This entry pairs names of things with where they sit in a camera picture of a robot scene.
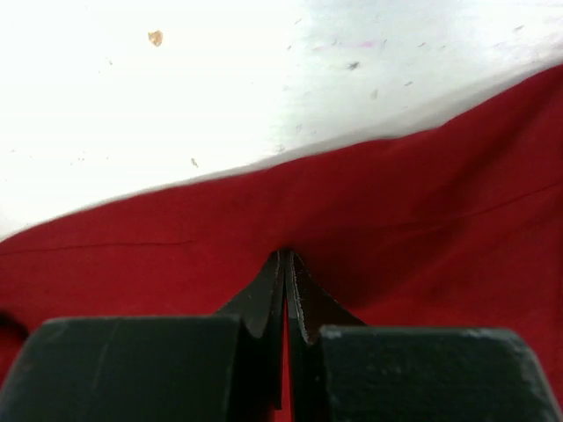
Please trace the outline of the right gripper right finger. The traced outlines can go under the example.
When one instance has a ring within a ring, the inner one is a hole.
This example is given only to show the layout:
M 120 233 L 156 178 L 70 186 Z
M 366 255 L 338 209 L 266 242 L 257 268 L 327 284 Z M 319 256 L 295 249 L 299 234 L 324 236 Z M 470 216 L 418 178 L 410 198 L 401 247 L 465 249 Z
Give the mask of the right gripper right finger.
M 288 255 L 295 421 L 559 421 L 536 354 L 492 328 L 366 325 Z

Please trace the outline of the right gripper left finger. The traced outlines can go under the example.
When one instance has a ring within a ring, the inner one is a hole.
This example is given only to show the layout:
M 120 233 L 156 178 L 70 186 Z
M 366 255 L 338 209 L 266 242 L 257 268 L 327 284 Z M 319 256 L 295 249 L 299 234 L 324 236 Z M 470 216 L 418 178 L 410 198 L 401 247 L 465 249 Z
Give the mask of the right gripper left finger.
M 271 421 L 282 404 L 282 254 L 209 316 L 57 318 L 25 342 L 4 421 Z

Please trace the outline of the dark red t-shirt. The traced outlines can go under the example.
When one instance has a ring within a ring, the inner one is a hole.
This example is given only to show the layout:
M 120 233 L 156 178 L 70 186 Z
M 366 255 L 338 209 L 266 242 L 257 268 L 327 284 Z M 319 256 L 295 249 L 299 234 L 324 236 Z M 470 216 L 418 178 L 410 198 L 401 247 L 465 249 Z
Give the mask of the dark red t-shirt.
M 514 332 L 562 410 L 561 67 L 435 129 L 142 193 L 4 240 L 2 387 L 49 320 L 209 316 L 275 252 L 284 298 L 271 421 L 295 421 L 290 252 L 366 325 Z

